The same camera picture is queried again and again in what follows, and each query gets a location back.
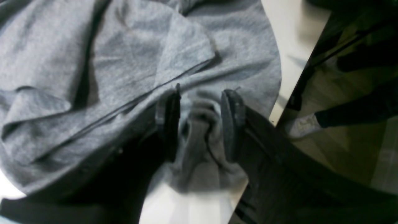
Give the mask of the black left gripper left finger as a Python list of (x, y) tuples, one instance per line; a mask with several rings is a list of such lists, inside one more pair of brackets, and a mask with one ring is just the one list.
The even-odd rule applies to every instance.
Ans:
[(155, 171), (178, 147), (180, 85), (56, 182), (21, 199), (3, 199), (1, 217), (18, 224), (138, 224)]

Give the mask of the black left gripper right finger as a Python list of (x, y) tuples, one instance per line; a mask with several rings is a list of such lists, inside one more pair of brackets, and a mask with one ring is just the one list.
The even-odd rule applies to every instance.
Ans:
[(327, 169), (248, 108), (238, 93), (221, 98), (228, 162), (247, 174), (259, 224), (394, 224), (397, 195)]

